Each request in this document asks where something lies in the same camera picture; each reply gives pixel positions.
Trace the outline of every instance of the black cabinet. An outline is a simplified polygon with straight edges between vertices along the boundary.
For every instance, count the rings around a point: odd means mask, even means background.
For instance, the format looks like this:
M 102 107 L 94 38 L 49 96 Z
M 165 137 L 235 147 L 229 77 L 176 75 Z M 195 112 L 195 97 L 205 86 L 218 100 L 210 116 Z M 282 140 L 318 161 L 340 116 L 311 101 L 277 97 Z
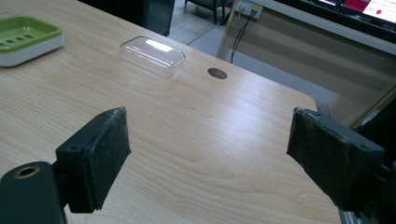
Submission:
M 169 35 L 175 0 L 79 0 L 160 35 Z

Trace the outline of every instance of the black chair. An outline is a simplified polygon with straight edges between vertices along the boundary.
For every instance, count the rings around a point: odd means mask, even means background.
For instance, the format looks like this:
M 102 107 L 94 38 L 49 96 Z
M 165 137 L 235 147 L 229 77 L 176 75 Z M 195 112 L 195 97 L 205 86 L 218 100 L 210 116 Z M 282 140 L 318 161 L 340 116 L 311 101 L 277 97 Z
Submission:
M 222 18 L 224 19 L 224 14 L 225 14 L 225 4 L 227 0 L 186 0 L 184 4 L 187 4 L 187 2 L 192 2 L 200 7 L 205 7 L 207 9 L 210 9 L 214 12 L 214 23 L 217 24 L 218 21 L 218 12 L 217 8 L 222 7 Z

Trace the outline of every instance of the white power socket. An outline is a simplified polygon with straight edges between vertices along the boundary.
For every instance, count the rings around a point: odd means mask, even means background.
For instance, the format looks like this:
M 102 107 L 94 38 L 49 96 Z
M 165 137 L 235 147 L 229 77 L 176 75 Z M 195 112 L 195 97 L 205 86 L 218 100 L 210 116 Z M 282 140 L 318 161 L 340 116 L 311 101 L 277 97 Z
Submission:
M 240 0 L 238 1 L 238 5 L 236 6 L 236 11 L 239 13 L 245 14 L 250 16 L 251 10 L 255 10 L 256 13 L 254 13 L 253 18 L 258 19 L 260 17 L 260 14 L 262 14 L 262 6 L 252 3 L 248 0 Z

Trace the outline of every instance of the power cord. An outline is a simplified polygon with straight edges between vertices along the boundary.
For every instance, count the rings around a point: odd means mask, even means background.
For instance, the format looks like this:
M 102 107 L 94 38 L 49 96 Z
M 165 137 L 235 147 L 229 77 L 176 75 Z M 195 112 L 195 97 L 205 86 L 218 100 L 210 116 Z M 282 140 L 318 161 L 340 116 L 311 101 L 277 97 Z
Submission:
M 239 31 L 238 35 L 236 36 L 235 41 L 233 42 L 233 52 L 231 53 L 231 63 L 233 63 L 233 55 L 235 54 L 236 48 L 238 48 L 239 42 L 241 41 L 241 38 L 244 35 L 244 32 L 248 27 L 248 22 L 251 20 L 251 18 L 253 18 L 254 14 L 256 14 L 256 12 L 257 11 L 255 11 L 255 10 L 251 10 L 250 15 L 247 18 L 247 22 L 245 22 L 245 25 Z

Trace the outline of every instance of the red screen display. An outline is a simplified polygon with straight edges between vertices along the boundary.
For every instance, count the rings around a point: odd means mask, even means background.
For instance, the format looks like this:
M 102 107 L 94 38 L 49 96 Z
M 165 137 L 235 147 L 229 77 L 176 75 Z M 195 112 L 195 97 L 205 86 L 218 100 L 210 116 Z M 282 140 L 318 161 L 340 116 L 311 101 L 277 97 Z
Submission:
M 357 10 L 359 12 L 363 12 L 364 9 L 369 5 L 370 0 L 346 0 L 344 3 L 344 7 L 348 7 L 350 9 Z

